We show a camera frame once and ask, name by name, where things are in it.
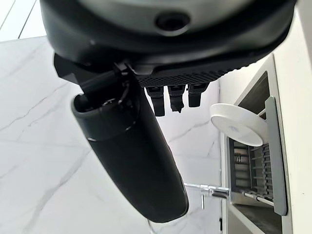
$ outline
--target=metal rack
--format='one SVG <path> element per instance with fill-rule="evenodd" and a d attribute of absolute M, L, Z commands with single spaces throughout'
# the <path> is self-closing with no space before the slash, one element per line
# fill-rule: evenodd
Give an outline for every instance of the metal rack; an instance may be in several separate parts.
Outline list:
<path fill-rule="evenodd" d="M 231 139 L 232 191 L 273 206 L 269 145 L 252 147 Z"/>

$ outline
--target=white countertop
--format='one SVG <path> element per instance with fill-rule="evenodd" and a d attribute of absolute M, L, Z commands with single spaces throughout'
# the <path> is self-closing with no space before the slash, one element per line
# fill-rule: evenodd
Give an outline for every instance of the white countertop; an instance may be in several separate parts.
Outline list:
<path fill-rule="evenodd" d="M 91 151 L 70 112 L 81 90 L 57 77 L 45 37 L 0 43 L 0 233 L 150 233 Z M 185 182 L 220 185 L 219 133 L 209 107 L 218 102 L 211 83 L 200 108 L 158 119 Z M 160 234 L 218 234 L 220 200 L 188 190 L 183 218 L 155 225 Z"/>

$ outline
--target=black cylindrical handle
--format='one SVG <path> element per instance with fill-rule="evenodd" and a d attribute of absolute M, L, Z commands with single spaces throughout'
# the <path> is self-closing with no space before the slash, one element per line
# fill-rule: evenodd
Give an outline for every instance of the black cylindrical handle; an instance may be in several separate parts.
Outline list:
<path fill-rule="evenodd" d="M 129 100 L 83 111 L 83 96 L 72 111 L 91 147 L 119 190 L 147 219 L 164 223 L 187 213 L 189 203 L 172 152 L 142 89 Z"/>

